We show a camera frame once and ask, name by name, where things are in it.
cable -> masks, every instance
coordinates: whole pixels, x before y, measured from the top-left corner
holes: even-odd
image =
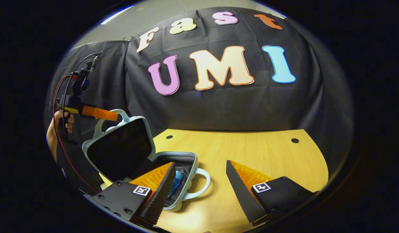
[[[59,81],[59,84],[57,84],[57,87],[56,87],[56,92],[54,92],[54,98],[53,98],[53,122],[54,122],[54,128],[55,128],[55,130],[56,130],[56,137],[57,137],[57,140],[60,141],[60,145],[61,145],[61,147],[62,147],[62,149],[63,149],[64,155],[66,156],[67,160],[69,161],[69,164],[70,164],[71,168],[75,171],[75,173],[80,177],[80,179],[81,179],[88,187],[90,187],[94,192],[97,193],[97,190],[96,190],[95,188],[93,188],[90,184],[88,184],[88,183],[80,176],[80,174],[77,172],[77,170],[76,170],[76,169],[74,168],[74,166],[72,165],[72,163],[71,163],[71,161],[70,161],[70,158],[68,157],[68,155],[67,155],[67,153],[66,153],[66,149],[64,148],[63,143],[62,143],[61,140],[60,140],[59,131],[58,131],[57,127],[55,127],[55,125],[56,125],[56,117],[55,117],[55,111],[54,111],[55,109],[54,109],[54,107],[55,107],[55,102],[56,102],[56,94],[57,94],[57,92],[58,92],[58,88],[59,88],[60,84],[61,84],[61,83],[65,80],[65,78],[68,77],[68,76],[69,76],[69,75],[64,76],[64,77]]]
[[[90,54],[90,55],[88,55],[87,57],[85,57],[84,59],[82,59],[80,62],[79,62],[79,64],[75,67],[75,69],[74,69],[74,71],[73,72],[71,72],[69,75],[66,75],[66,76],[64,76],[60,81],[59,81],[59,83],[57,84],[57,87],[56,87],[56,90],[55,90],[55,92],[54,92],[54,97],[53,97],[53,122],[54,122],[54,129],[55,129],[55,131],[56,131],[56,137],[57,137],[57,140],[58,141],[60,141],[60,145],[61,145],[61,147],[62,147],[62,149],[63,149],[63,152],[64,152],[64,155],[66,156],[66,158],[67,158],[67,160],[69,161],[69,164],[70,164],[70,166],[71,166],[71,168],[73,168],[73,170],[74,170],[74,172],[80,177],[80,179],[88,186],[88,187],[90,187],[94,192],[96,192],[97,193],[97,190],[95,189],[95,188],[93,188],[90,184],[88,184],[81,176],[80,176],[80,174],[77,172],[77,170],[74,168],[74,166],[72,165],[72,163],[71,163],[71,161],[70,161],[70,158],[68,157],[68,155],[67,155],[67,153],[66,153],[66,149],[64,148],[64,146],[63,146],[63,143],[62,143],[62,141],[61,141],[61,137],[60,137],[60,134],[59,134],[59,131],[58,131],[58,129],[57,129],[57,127],[55,127],[55,125],[56,125],[56,120],[55,120],[55,109],[54,109],[54,107],[55,107],[55,101],[56,101],[56,96],[57,96],[57,94],[58,94],[58,92],[59,92],[59,87],[60,87],[60,85],[64,82],[64,80],[65,80],[65,78],[67,78],[67,77],[69,77],[69,81],[67,82],[67,84],[66,84],[66,89],[65,89],[65,91],[64,91],[64,98],[63,98],[63,107],[62,107],[62,118],[63,118],[63,127],[65,127],[65,121],[64,121],[64,108],[65,108],[65,102],[66,102],[66,94],[67,94],[67,89],[68,89],[68,87],[69,87],[69,83],[70,83],[70,81],[71,81],[71,78],[74,76],[74,73],[75,73],[75,71],[77,70],[77,68],[81,65],[81,63],[84,61],[84,60],[86,60],[87,58],[89,58],[90,56],[94,56],[94,55],[98,55],[98,54],[100,54],[100,53],[93,53],[93,54]]]
[[[74,68],[74,71],[72,72],[72,75],[70,76],[69,81],[67,82],[66,89],[64,90],[63,108],[62,108],[62,109],[63,109],[63,126],[65,125],[65,122],[64,122],[64,105],[65,105],[65,103],[66,103],[67,88],[69,87],[69,83],[70,83],[71,77],[73,76],[73,74],[75,73],[75,71],[77,70],[77,68],[79,67],[79,65],[80,65],[84,60],[86,60],[86,59],[89,58],[90,56],[94,56],[94,55],[98,55],[98,54],[100,54],[100,53],[92,53],[92,54],[88,55],[87,57],[83,58],[83,60],[81,60],[81,62],[79,62],[78,65]]]

blue letter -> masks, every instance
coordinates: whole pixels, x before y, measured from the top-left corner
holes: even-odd
[[[268,53],[274,66],[273,80],[276,83],[292,83],[296,77],[291,74],[284,57],[284,49],[278,46],[263,46],[263,51]]]

red cable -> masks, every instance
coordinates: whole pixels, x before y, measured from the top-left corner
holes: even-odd
[[[56,90],[54,91],[54,98],[53,98],[53,121],[54,121],[54,128],[56,128],[56,134],[57,134],[57,136],[59,137],[59,139],[60,139],[61,137],[60,137],[60,134],[59,134],[59,129],[58,129],[58,127],[55,127],[55,126],[56,126],[56,122],[55,122],[55,118],[56,118],[56,117],[55,117],[55,111],[54,111],[54,104],[55,104],[55,102],[56,102],[56,93],[57,93],[57,89],[59,88],[60,83],[61,83],[66,77],[68,77],[68,75],[64,76],[64,77],[60,80],[59,84],[57,84]],[[87,184],[88,187],[90,187],[94,192],[98,193],[98,191],[97,191],[96,189],[94,189],[92,186],[90,186],[90,184],[88,184],[88,183],[80,176],[80,174],[78,174],[77,170],[74,168],[74,166],[72,165],[72,163],[71,163],[69,157],[67,156],[66,149],[64,149],[64,146],[63,146],[63,143],[61,143],[61,140],[60,140],[60,145],[61,145],[61,147],[62,147],[62,149],[63,149],[64,154],[66,155],[67,160],[69,161],[69,164],[71,165],[71,168],[76,172],[76,174],[80,177],[80,179],[81,179],[85,184]]]

black fabric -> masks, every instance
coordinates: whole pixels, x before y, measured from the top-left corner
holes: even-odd
[[[295,128],[303,128],[319,147],[329,177],[338,172],[352,146],[355,110],[348,80],[330,50],[318,38],[290,18],[285,19],[312,45],[322,75],[322,95],[313,99]]]
[[[54,73],[51,86],[48,89],[47,98],[45,102],[45,127],[48,128],[52,120],[52,103],[54,91],[60,79],[68,75],[78,65],[78,63],[87,55],[103,51],[99,62],[94,70],[88,76],[90,82],[87,90],[82,92],[81,101],[90,105],[96,105],[101,109],[123,109],[127,112],[127,104],[124,89],[124,56],[127,51],[128,42],[122,41],[103,41],[85,44],[76,47],[66,53],[66,56],[60,62],[60,65]],[[85,60],[81,68],[85,68],[85,63],[92,58]],[[67,80],[61,85],[57,97],[64,94]],[[72,134],[69,135],[71,140],[78,142],[77,146],[63,143],[67,151],[67,155],[77,172],[84,178],[84,180],[94,189],[101,190],[100,184],[103,183],[101,177],[95,168],[87,161],[81,149],[81,145],[87,139],[91,139],[94,133],[94,127],[97,124],[97,119],[80,118],[79,115],[74,115],[74,124]],[[117,125],[118,122],[105,121],[102,129],[106,130],[108,127]],[[57,164],[64,169],[66,176],[68,176],[78,188],[87,193],[94,193],[94,191],[86,185],[77,173],[71,168],[69,161],[62,152],[57,152]]]
[[[212,14],[223,11],[232,12],[239,21],[217,25]],[[255,14],[273,18],[283,29],[269,27]],[[193,18],[197,27],[170,34],[170,25],[186,17]],[[149,46],[136,53],[140,35],[156,26],[160,29],[149,41]],[[226,82],[220,86],[210,75],[214,87],[196,90],[196,65],[189,54],[206,49],[221,59],[228,46],[245,48],[245,62],[254,83],[234,86]],[[295,82],[276,83],[272,80],[273,65],[262,46],[285,49],[284,56],[296,77]],[[144,116],[153,136],[167,128],[201,131],[304,129],[324,155],[329,176],[338,170],[350,149],[354,115],[346,77],[325,46],[292,19],[281,19],[252,9],[212,7],[152,25],[131,41],[103,41],[74,48],[66,54],[53,77],[45,106],[46,127],[52,118],[51,103],[60,78],[72,72],[82,58],[100,51],[103,51],[102,58],[89,75],[90,85],[82,93],[82,101],[107,110],[123,109],[129,116]],[[171,55],[177,55],[180,86],[175,93],[164,96],[155,90],[148,67],[159,62],[162,81],[169,84],[170,76],[163,59]],[[95,119],[76,115],[71,139],[81,145],[92,137],[96,123]],[[103,129],[116,124],[106,122]],[[79,173],[90,174],[90,183],[100,185],[101,179],[84,158],[81,147],[70,149],[77,150],[77,161],[72,161]]]

human hand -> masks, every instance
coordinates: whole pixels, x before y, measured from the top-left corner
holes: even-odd
[[[74,123],[74,115],[73,115],[73,113],[64,112],[65,117],[68,116],[68,114],[70,114],[70,116],[67,120],[68,122],[66,123],[66,128],[67,128],[67,131],[69,132],[69,134],[71,134],[72,133],[72,124]],[[57,111],[54,114],[54,118],[55,118],[55,125],[56,125],[55,127],[57,128],[59,126],[60,122],[63,123],[63,120],[62,120],[63,110]],[[54,136],[56,136],[56,131],[55,131],[54,127],[53,127],[53,134],[54,134]]]

